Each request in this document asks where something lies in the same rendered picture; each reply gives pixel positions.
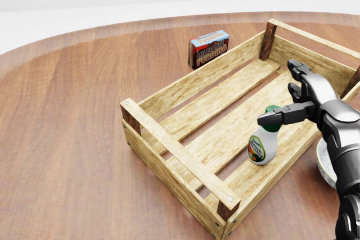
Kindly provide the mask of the white salad dressing bottle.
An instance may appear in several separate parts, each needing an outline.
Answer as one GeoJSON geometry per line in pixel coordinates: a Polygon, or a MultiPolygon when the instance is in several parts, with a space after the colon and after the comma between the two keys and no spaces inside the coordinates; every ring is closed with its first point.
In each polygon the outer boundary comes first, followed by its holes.
{"type": "Polygon", "coordinates": [[[249,138],[247,152],[250,160],[257,165],[272,161],[277,152],[279,125],[260,126],[249,138]]]}

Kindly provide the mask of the wooden slat tray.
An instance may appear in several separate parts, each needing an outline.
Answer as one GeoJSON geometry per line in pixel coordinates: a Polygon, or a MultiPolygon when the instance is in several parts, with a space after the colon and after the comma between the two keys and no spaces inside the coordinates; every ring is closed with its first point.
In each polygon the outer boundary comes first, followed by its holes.
{"type": "Polygon", "coordinates": [[[280,131],[274,162],[244,161],[226,180],[217,173],[246,148],[267,105],[291,101],[286,61],[322,74],[351,101],[352,69],[276,35],[283,28],[360,59],[360,53],[275,19],[264,31],[143,101],[121,102],[125,137],[143,162],[213,235],[225,240],[318,136],[310,121],[280,131]]]}

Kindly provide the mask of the patterned bowl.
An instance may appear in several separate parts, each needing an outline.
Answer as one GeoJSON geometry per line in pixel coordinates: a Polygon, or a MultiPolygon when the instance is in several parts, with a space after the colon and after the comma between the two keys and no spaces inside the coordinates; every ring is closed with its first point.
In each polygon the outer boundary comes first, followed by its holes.
{"type": "Polygon", "coordinates": [[[316,147],[317,166],[320,174],[333,189],[336,189],[337,176],[332,167],[330,156],[327,150],[327,143],[321,138],[316,147]]]}

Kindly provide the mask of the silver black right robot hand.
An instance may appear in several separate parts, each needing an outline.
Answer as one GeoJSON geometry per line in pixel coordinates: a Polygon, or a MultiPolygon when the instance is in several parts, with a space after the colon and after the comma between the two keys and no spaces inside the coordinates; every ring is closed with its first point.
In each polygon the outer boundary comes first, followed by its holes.
{"type": "Polygon", "coordinates": [[[258,117],[261,126],[293,124],[308,119],[317,124],[330,151],[360,149],[360,112],[338,98],[322,75],[297,60],[287,67],[301,86],[288,84],[293,104],[276,108],[258,117]]]}

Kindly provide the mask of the chocolate pudding box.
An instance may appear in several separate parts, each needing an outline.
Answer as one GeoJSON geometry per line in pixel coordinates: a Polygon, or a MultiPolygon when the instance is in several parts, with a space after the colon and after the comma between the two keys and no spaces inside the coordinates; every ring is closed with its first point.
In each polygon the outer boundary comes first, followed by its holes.
{"type": "Polygon", "coordinates": [[[229,38],[230,36],[224,30],[218,30],[191,39],[188,46],[188,64],[193,69],[198,69],[226,53],[229,38]]]}

